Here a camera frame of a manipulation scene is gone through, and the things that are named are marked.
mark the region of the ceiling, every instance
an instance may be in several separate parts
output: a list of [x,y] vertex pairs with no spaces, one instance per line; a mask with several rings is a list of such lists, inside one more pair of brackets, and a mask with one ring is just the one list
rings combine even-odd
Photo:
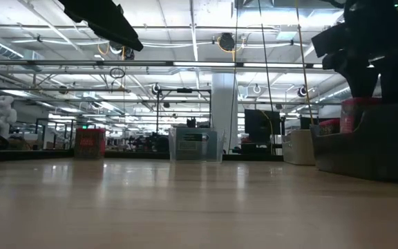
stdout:
[[[237,62],[265,63],[301,63],[300,38],[296,33],[296,11],[292,8],[294,0],[276,1],[286,8],[263,8],[262,19],[253,8],[232,14],[231,0],[140,0],[139,4],[132,0],[114,0],[124,9],[124,16],[135,27],[140,40],[144,43],[141,52],[135,52],[135,61],[175,61],[175,62],[232,62],[231,53],[221,50],[215,42],[222,33],[232,33],[238,41],[238,51],[234,55]],[[311,38],[339,20],[342,12],[331,8],[329,4],[317,0],[301,1],[305,8],[300,9],[302,25],[302,45],[305,63],[320,64]],[[41,59],[61,61],[73,60],[113,60],[121,59],[108,49],[108,43],[97,37],[84,23],[75,24],[63,13],[63,6],[57,0],[0,0],[0,43],[14,51],[26,55],[35,51]],[[265,51],[260,24],[263,22],[265,31]],[[197,43],[197,52],[193,44]],[[85,73],[93,67],[83,66],[40,66],[36,84],[44,88],[105,89],[112,87],[115,81],[108,73],[112,67],[97,68],[102,73]],[[127,76],[117,79],[113,88],[119,85],[130,89],[131,93],[97,92],[98,102],[102,100],[152,100],[151,87],[157,82],[166,89],[187,87],[210,89],[211,78],[219,73],[219,68],[193,67],[157,67],[157,66],[124,66]],[[0,65],[0,75],[12,77],[12,81],[0,80],[0,86],[11,87],[33,86],[31,68],[22,66]],[[75,70],[77,74],[66,74],[65,70]],[[297,96],[297,90],[304,85],[301,68],[272,68],[268,78],[272,88],[271,99],[275,102],[303,102]],[[237,83],[240,103],[268,101],[267,74],[265,68],[238,68]],[[310,97],[317,99],[333,91],[344,88],[345,80],[332,71],[312,69],[307,71],[307,84],[311,91]],[[84,96],[82,92],[69,91],[61,94],[56,91],[28,93],[30,98],[73,99],[74,102],[47,102],[54,107],[81,109],[81,113],[97,113],[88,102],[78,102]],[[194,100],[197,95],[186,96],[184,93],[172,93],[167,100]],[[115,111],[139,114],[148,112],[154,104],[111,103]],[[257,104],[257,108],[269,108],[269,104]],[[298,106],[289,105],[286,111],[295,110]],[[254,108],[254,104],[240,104],[239,110]],[[172,104],[165,111],[199,111],[207,110],[207,103]]]

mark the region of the wooden floor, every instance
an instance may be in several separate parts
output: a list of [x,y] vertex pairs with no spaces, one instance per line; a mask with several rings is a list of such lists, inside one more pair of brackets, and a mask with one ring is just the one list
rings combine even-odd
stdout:
[[0,163],[0,248],[398,248],[398,184],[285,163]]

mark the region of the clear plastic bin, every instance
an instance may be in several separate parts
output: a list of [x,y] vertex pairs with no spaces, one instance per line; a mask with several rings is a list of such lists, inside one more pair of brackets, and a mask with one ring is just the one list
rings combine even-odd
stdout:
[[170,160],[221,163],[224,139],[224,133],[214,129],[170,129]]

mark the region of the white column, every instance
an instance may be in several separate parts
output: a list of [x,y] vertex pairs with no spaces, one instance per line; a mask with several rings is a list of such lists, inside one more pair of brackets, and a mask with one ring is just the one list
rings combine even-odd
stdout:
[[238,142],[237,89],[237,81],[234,81],[233,73],[213,74],[211,81],[211,127],[218,132],[225,132],[224,150],[227,153],[229,153],[230,141],[231,149]]

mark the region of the white robot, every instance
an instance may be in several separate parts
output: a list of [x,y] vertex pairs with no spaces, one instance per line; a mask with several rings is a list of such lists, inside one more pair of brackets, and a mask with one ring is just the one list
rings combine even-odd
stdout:
[[17,121],[17,111],[12,109],[13,97],[0,96],[0,135],[9,137],[10,125]]

